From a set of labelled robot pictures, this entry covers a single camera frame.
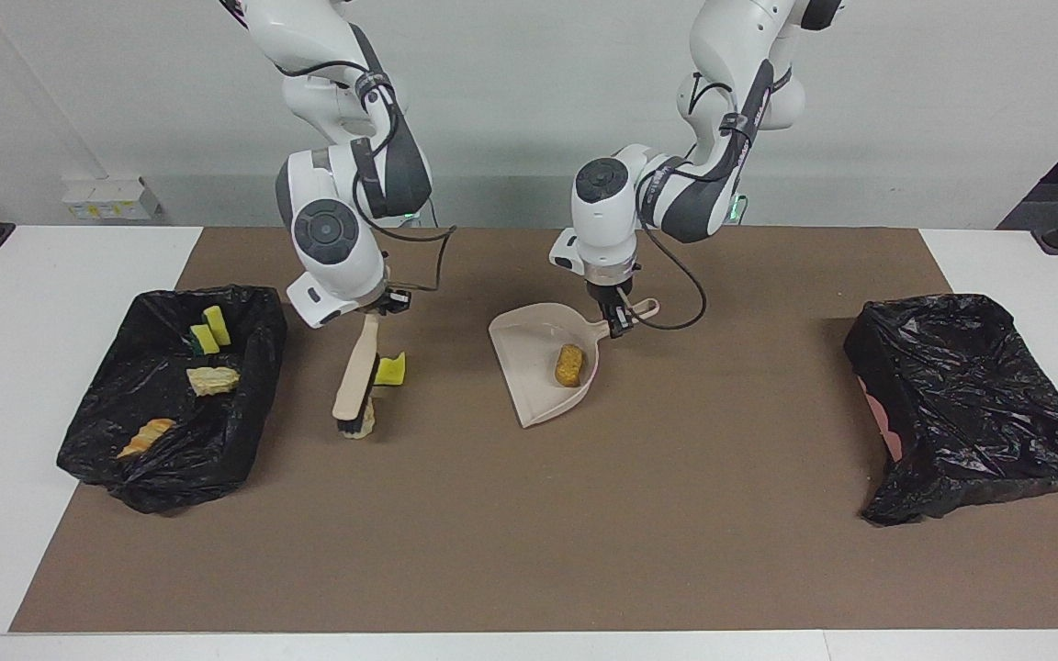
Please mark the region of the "beige plastic dustpan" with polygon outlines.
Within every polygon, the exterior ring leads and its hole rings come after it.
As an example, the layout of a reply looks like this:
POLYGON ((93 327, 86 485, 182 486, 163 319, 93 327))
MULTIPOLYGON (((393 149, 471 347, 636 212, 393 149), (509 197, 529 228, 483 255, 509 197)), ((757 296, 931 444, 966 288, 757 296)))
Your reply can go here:
POLYGON ((610 334, 608 322, 585 319, 574 308, 558 302, 518 307, 489 323, 489 336, 522 428, 561 417, 582 402, 599 374, 599 343, 610 334), (567 346, 582 354, 572 386, 557 377, 557 360, 567 346))

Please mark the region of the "striped orange croissant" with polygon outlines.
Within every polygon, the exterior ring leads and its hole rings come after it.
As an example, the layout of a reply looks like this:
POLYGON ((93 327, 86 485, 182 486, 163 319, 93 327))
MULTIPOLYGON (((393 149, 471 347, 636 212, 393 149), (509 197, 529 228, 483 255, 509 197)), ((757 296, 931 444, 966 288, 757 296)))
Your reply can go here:
POLYGON ((147 423, 142 424, 133 438, 129 440, 129 443, 118 452, 118 455, 115 455, 115 459, 127 459, 127 457, 142 455, 150 451, 167 432, 174 428, 174 424, 175 421, 172 419, 165 418, 151 419, 147 423))

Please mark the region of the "pink plastic bin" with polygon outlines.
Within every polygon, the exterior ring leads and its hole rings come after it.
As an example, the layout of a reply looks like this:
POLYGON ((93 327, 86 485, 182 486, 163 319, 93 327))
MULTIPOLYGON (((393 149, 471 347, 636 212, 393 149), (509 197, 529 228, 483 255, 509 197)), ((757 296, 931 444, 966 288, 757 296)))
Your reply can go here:
POLYGON ((873 414, 873 417, 876 420, 876 423, 878 424, 878 428, 879 432, 881 433, 882 439, 884 440, 884 447, 887 451, 887 455, 889 455, 890 461, 893 462, 893 464, 898 464, 898 462, 902 460, 902 454, 904 454, 902 436, 900 436, 899 432, 894 430, 893 423, 891 423, 889 414, 887 414, 887 410, 884 409, 882 402, 879 401, 877 397, 874 397, 871 393, 870 387, 867 385, 867 382, 863 379, 861 379, 861 377, 857 377, 857 380, 858 384, 860 384, 861 386, 861 389, 863 389, 863 392, 867 397, 869 409, 871 410, 871 414, 873 414))

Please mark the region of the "black trash bag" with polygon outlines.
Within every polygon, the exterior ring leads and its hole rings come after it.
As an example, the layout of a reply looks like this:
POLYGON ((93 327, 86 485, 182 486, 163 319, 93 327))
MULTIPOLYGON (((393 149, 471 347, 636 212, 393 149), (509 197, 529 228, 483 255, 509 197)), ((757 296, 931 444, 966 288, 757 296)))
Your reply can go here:
POLYGON ((877 526, 1058 493, 1058 390, 993 298, 870 301, 844 339, 902 436, 861 511, 877 526))
POLYGON ((164 513, 226 497, 244 484, 276 401, 288 325, 270 287, 151 290, 130 302, 115 338, 63 433, 56 465, 83 484, 104 486, 139 513, 164 513), (231 346, 191 351, 189 327, 218 305, 231 346), (238 389, 199 398, 186 371, 234 368, 238 389), (142 455, 117 460, 142 424, 174 428, 142 455))

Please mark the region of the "brown table mat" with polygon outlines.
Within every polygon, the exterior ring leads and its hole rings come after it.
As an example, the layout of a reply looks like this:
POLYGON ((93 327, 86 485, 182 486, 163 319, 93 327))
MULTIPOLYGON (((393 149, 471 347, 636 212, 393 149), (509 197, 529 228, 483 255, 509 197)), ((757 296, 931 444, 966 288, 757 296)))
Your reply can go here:
POLYGON ((331 415, 355 322, 290 322, 247 486, 174 516, 77 488, 12 631, 1058 629, 1058 495, 861 519, 884 443, 843 342, 867 301, 948 290, 918 231, 681 247, 703 322, 602 344, 525 430, 488 326, 589 305, 554 238, 455 235, 445 288, 383 328, 409 368, 363 441, 331 415))

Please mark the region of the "white power strip box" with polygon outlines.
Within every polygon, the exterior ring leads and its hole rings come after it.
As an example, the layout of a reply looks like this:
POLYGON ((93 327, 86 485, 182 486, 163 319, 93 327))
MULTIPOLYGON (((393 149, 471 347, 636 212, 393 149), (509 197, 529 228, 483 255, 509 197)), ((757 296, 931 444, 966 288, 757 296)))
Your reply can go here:
POLYGON ((67 181, 63 206, 83 221, 156 221, 163 204, 142 177, 67 181))

